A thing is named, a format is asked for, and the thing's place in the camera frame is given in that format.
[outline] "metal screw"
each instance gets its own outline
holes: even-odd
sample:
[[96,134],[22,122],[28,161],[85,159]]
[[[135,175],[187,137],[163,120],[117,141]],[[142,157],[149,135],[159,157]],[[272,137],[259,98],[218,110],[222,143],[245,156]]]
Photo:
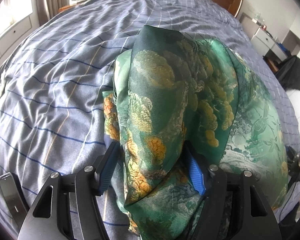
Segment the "metal screw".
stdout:
[[244,171],[243,174],[244,174],[246,177],[251,177],[251,176],[252,176],[251,171],[248,171],[248,170]]
[[56,177],[58,177],[59,176],[59,173],[58,172],[53,172],[53,173],[51,173],[51,175],[50,175],[50,177],[51,178],[56,178]]
[[215,164],[211,164],[211,165],[209,166],[209,169],[212,170],[212,171],[217,171],[217,170],[218,170],[218,166],[215,165]]
[[93,167],[91,165],[85,166],[85,168],[84,168],[85,172],[89,172],[89,171],[92,171],[92,170],[93,170]]

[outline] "blue gripper pad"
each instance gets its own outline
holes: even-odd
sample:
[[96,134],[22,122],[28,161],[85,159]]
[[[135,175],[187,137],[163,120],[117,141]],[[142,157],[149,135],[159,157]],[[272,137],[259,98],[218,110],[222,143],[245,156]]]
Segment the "blue gripper pad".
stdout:
[[194,189],[197,190],[200,195],[203,195],[206,191],[206,187],[204,186],[203,174],[201,172],[201,169],[196,160],[193,158],[190,151],[188,150],[188,148],[184,147],[183,150],[186,162],[185,164],[188,168],[189,176],[194,186]]
[[120,143],[112,142],[103,156],[102,161],[106,162],[100,171],[99,191],[103,194],[111,183],[111,178],[117,165],[120,155]]

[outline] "dresser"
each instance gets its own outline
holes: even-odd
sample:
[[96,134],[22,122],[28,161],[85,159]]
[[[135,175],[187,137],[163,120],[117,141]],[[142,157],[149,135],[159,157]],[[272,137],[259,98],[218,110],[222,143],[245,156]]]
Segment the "dresser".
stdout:
[[251,19],[245,17],[242,22],[242,29],[249,37],[254,49],[260,56],[264,56],[271,50],[281,61],[287,58],[287,55],[274,41],[274,39],[266,33],[259,25]]

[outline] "folded clothing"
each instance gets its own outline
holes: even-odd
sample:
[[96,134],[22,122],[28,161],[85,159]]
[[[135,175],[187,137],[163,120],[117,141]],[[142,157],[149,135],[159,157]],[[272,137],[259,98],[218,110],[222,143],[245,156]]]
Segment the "folded clothing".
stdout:
[[124,151],[112,185],[143,240],[186,239],[196,226],[204,201],[179,159],[185,140],[224,171],[250,170],[272,208],[282,204],[278,114],[260,78],[220,41],[145,25],[103,95],[105,137]]

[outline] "striped bed sheet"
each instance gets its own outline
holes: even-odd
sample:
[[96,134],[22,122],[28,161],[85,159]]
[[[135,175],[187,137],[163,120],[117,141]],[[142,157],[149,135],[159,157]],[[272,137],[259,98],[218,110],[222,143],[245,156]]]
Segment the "striped bed sheet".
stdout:
[[[211,0],[89,0],[33,32],[0,68],[5,81],[0,175],[15,173],[29,204],[53,171],[77,172],[105,152],[102,92],[113,89],[114,60],[131,49],[145,24],[192,39],[217,38],[238,52],[273,96],[285,144],[300,151],[298,122],[287,94],[226,10]],[[284,210],[279,209],[282,218],[299,197],[300,184]],[[128,232],[112,188],[98,205],[110,239],[138,239]],[[82,239],[73,196],[71,219],[75,238]],[[0,222],[17,237],[1,193]]]

